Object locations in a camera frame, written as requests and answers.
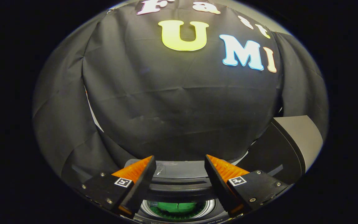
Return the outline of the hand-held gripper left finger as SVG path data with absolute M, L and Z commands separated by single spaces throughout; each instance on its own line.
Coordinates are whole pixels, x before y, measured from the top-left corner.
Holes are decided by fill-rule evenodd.
M 101 172 L 81 185 L 81 195 L 117 216 L 134 218 L 156 168 L 155 157 L 148 156 L 112 174 Z

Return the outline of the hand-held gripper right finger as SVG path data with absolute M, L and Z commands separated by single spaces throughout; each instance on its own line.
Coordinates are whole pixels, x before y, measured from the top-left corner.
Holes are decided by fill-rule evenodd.
M 211 155 L 205 156 L 204 168 L 220 204 L 231 218 L 260 209 L 290 187 L 261 170 L 249 172 Z

